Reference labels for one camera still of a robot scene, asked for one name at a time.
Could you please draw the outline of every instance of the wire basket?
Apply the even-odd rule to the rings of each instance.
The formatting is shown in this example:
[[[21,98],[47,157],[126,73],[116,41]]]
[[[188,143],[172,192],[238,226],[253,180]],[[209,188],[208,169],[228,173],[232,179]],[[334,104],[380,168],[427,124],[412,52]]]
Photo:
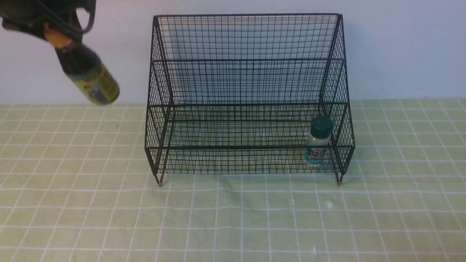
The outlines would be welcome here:
[[[354,152],[341,14],[154,16],[148,96],[159,185],[166,173],[333,172],[341,183]],[[334,129],[311,165],[319,115]]]

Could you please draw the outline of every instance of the paint bottle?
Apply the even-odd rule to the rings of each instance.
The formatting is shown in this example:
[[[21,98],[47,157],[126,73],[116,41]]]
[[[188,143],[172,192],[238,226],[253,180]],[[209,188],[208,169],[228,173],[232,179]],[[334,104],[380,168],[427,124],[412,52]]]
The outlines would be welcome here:
[[[308,163],[318,165],[323,162],[326,148],[322,146],[329,144],[332,129],[333,122],[328,117],[319,116],[311,120],[311,128],[306,143],[309,148],[304,150],[304,159]]]

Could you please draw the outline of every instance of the wire shelf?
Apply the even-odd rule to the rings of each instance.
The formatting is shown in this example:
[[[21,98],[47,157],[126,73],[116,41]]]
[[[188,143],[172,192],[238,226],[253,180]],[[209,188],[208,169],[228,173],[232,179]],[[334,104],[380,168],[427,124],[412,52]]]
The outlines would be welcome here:
[[[340,14],[155,16],[145,149],[165,173],[334,172],[355,142]],[[319,165],[310,121],[334,122]]]

